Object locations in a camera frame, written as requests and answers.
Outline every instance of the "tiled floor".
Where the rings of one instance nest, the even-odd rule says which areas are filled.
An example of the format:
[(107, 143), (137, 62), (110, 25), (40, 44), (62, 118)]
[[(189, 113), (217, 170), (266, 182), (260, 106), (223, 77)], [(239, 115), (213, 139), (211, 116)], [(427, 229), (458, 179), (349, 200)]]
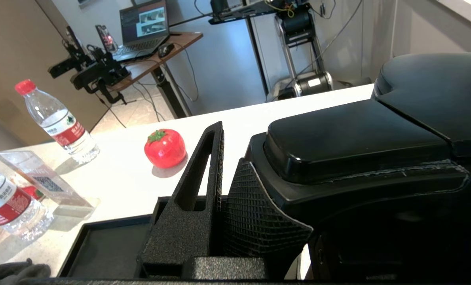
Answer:
[[(116, 104), (112, 105), (111, 110), (127, 127), (156, 123), (158, 120), (156, 119), (156, 113), (154, 112), (153, 106), (149, 102), (150, 99), (148, 93), (139, 84), (135, 84), (135, 87), (141, 90), (146, 100), (143, 98), (140, 92), (138, 92), (134, 87), (130, 86), (122, 91), (122, 94), (125, 96), (125, 100), (127, 101), (127, 105), (124, 105), (123, 102), (118, 101)], [(147, 88), (149, 94), (152, 96), (152, 101), (156, 106), (156, 110), (161, 114), (161, 116), (163, 116), (163, 118), (160, 115), (158, 116), (160, 121), (163, 121), (164, 119), (165, 121), (173, 120), (174, 117), (165, 104), (165, 101), (163, 100), (163, 97), (156, 86), (145, 85), (145, 88)], [(107, 112), (91, 131), (91, 133), (108, 132), (122, 128), (123, 126), (118, 123), (116, 117), (114, 117), (111, 112)]]

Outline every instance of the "computer mouse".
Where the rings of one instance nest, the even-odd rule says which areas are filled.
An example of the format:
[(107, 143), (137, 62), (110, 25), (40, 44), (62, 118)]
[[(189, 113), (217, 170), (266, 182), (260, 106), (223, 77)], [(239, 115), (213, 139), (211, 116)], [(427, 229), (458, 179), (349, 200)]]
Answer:
[(167, 56), (174, 49), (174, 44), (163, 44), (158, 47), (158, 56), (160, 58)]

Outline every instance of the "red bottle label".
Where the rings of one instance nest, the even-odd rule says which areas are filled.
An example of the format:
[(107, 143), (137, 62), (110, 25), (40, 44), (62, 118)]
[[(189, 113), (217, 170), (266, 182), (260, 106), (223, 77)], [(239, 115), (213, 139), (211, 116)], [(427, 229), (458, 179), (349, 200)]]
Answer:
[(31, 197), (9, 180), (0, 187), (0, 226), (19, 217), (31, 202)]
[(44, 130), (51, 136), (60, 146), (67, 146), (76, 142), (82, 135), (85, 129), (76, 120), (76, 118), (68, 112), (67, 115), (56, 124), (44, 128)]

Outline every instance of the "plastic bottle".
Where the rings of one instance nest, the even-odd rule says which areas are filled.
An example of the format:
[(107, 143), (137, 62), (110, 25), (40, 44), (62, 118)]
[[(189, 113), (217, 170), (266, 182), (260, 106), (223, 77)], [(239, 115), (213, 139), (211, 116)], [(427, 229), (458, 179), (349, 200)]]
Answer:
[(33, 241), (52, 221), (53, 215), (40, 202), (0, 173), (0, 227), (22, 240)]
[(89, 132), (58, 99), (36, 88), (29, 79), (17, 83), (15, 90), (24, 97), (35, 122), (78, 163), (89, 162), (100, 153)]

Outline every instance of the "bottle cap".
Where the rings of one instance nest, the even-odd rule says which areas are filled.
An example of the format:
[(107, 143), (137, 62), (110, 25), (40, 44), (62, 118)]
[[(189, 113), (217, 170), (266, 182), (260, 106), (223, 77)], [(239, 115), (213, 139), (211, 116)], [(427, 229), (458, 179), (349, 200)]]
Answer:
[(21, 95), (26, 95), (30, 92), (33, 91), (33, 89), (35, 89), (36, 86), (35, 86), (35, 83), (33, 83), (33, 81), (29, 80), (29, 79), (26, 79), (26, 80), (23, 80), (19, 83), (17, 83), (14, 87), (14, 89), (17, 91), (17, 93), (21, 94)]

